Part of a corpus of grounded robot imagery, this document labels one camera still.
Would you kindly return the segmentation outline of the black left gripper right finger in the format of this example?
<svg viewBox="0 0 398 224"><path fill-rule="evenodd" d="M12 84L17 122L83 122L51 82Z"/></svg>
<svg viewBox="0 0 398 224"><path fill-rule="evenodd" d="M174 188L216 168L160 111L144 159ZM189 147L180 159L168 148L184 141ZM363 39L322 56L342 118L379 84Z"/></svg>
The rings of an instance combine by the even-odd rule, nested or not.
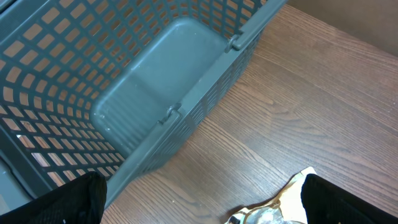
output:
<svg viewBox="0 0 398 224"><path fill-rule="evenodd" d="M397 217L316 174L306 176L301 201L309 224L397 224Z"/></svg>

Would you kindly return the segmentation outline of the brown cookie bag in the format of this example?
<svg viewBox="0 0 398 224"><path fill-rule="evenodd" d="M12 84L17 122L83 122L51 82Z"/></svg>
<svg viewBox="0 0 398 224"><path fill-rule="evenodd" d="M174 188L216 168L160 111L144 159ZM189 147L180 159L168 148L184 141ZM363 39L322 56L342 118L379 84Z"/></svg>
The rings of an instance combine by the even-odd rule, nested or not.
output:
<svg viewBox="0 0 398 224"><path fill-rule="evenodd" d="M307 224L307 213L303 207L301 193L309 174L316 174L313 167L295 174L269 202L252 209L240 209L228 218L226 224Z"/></svg>

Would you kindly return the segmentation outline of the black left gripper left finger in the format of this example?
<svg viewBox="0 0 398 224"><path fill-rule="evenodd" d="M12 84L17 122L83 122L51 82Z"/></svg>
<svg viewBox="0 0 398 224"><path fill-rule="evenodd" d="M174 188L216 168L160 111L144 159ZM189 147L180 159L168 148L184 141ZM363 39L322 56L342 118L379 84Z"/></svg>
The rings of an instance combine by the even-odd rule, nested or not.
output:
<svg viewBox="0 0 398 224"><path fill-rule="evenodd" d="M103 217L106 193L106 179L97 172L88 172L1 215L1 223L97 224Z"/></svg>

